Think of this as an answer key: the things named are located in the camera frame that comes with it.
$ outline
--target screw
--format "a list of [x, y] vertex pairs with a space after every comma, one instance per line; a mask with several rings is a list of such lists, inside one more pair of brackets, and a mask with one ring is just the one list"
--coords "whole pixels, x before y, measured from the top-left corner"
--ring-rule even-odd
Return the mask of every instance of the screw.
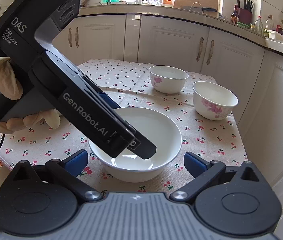
[[175, 191], [172, 193], [172, 197], [175, 199], [185, 199], [188, 197], [188, 194], [184, 191]]
[[100, 193], [96, 190], [89, 190], [85, 192], [85, 198], [93, 200], [100, 197]]

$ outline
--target countertop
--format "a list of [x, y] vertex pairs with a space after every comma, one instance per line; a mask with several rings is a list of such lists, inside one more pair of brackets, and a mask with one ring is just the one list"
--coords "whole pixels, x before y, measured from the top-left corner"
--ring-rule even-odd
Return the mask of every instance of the countertop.
[[100, 5], [83, 7], [79, 10], [79, 17], [89, 15], [102, 15], [102, 14], [146, 14], [154, 16], [169, 17], [174, 19], [191, 21], [194, 23], [206, 25], [212, 28], [216, 28], [222, 31], [226, 31], [236, 36], [245, 38], [251, 42], [254, 42], [266, 49], [274, 52], [279, 52], [283, 55], [283, 42], [275, 41], [264, 36], [257, 35], [250, 30], [240, 27], [231, 22], [227, 22], [222, 19], [218, 19], [206, 14], [192, 12], [188, 10], [164, 7], [164, 6], [152, 6], [152, 5], [139, 5], [139, 4], [112, 4], [112, 5]]

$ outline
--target beige glove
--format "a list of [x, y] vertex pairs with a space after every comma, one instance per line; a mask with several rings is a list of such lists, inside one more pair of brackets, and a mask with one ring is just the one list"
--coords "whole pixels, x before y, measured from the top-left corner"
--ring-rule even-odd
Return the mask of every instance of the beige glove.
[[[22, 96], [23, 89], [8, 61], [8, 57], [0, 57], [0, 92], [11, 100], [18, 100]], [[59, 127], [60, 115], [61, 113], [56, 109], [51, 109], [28, 115], [24, 118], [11, 118], [7, 123], [0, 122], [0, 132], [12, 134], [14, 131], [19, 131], [36, 124], [43, 118], [51, 128], [55, 129]]]

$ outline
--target gray gripper base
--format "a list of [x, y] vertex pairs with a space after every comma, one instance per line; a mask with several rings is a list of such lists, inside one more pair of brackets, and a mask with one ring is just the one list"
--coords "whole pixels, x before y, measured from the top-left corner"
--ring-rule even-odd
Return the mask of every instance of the gray gripper base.
[[[26, 237], [0, 233], [0, 240]], [[64, 227], [32, 240], [235, 240], [205, 228], [190, 206], [173, 203], [164, 193], [109, 193], [95, 203], [85, 203]], [[276, 240], [272, 235], [254, 240]]]

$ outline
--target table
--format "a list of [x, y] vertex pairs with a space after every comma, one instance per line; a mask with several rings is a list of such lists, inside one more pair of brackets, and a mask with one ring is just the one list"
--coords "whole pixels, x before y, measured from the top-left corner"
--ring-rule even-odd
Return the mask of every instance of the table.
[[220, 160], [228, 166], [240, 165], [247, 160], [232, 114], [225, 120], [212, 121], [194, 109], [192, 84], [200, 80], [216, 83], [212, 77], [189, 73], [183, 90], [179, 94], [168, 95], [152, 88], [148, 73], [150, 66], [95, 59], [78, 67], [121, 107], [151, 108], [166, 114], [178, 125], [183, 137], [182, 149], [154, 179], [128, 183], [114, 178], [91, 152], [87, 137], [64, 117], [61, 117], [58, 129], [51, 129], [42, 120], [33, 127], [7, 135], [0, 150], [0, 161], [10, 169], [23, 159], [32, 165], [41, 165], [52, 158], [65, 159], [80, 149], [86, 149], [90, 155], [88, 166], [78, 177], [105, 195], [107, 191], [162, 191], [170, 194], [193, 179], [184, 168], [183, 159], [187, 151], [207, 161]]

